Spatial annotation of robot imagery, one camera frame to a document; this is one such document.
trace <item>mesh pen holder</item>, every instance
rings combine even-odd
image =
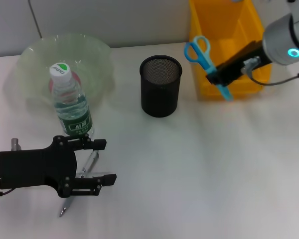
[[[177,108],[182,67],[172,57],[157,55],[140,67],[142,109],[150,116],[162,118]]]

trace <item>water bottle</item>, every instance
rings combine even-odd
[[[69,136],[93,136],[94,128],[89,105],[80,84],[73,78],[70,67],[56,63],[50,67],[53,81],[52,99],[64,133]]]

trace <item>blue scissors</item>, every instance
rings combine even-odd
[[[203,39],[206,43],[207,49],[205,52],[201,50],[201,48],[198,44],[198,41],[200,39]],[[188,49],[190,47],[192,47],[194,49],[195,53],[197,54],[197,59],[193,59],[188,55]],[[210,73],[217,71],[217,68],[215,67],[214,63],[212,62],[212,60],[210,59],[210,56],[209,56],[210,48],[211,47],[210,47],[209,40],[205,36],[197,36],[194,38],[194,40],[192,42],[186,43],[184,54],[188,61],[194,62],[194,63],[199,63],[201,65],[201,67],[207,72],[207,74],[210,74]],[[234,100],[228,87],[224,87],[222,85],[216,85],[216,86],[227,101]]]

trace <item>silver pen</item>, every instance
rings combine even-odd
[[[79,177],[79,178],[86,177],[87,174],[92,171],[93,167],[95,166],[95,164],[97,163],[98,160],[99,160],[99,152],[93,151],[91,153],[89,159],[86,161],[82,171],[79,174],[77,174],[77,177]],[[64,215],[64,213],[69,209],[69,207],[71,206],[71,204],[74,200],[74,197],[75,196],[71,196],[71,197],[65,199],[65,201],[62,205],[59,217],[62,217]]]

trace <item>tabletop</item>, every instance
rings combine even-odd
[[[115,185],[78,197],[62,218],[52,188],[16,189],[0,198],[0,239],[299,239],[299,80],[247,101],[202,102],[183,48],[113,49],[113,84],[90,104],[108,142],[94,171],[117,173]],[[183,67],[178,108],[163,119],[140,101],[139,66],[156,54]],[[37,149],[62,133],[51,107],[18,91],[17,59],[0,58],[0,151],[13,137]],[[273,80],[297,72],[274,66]]]

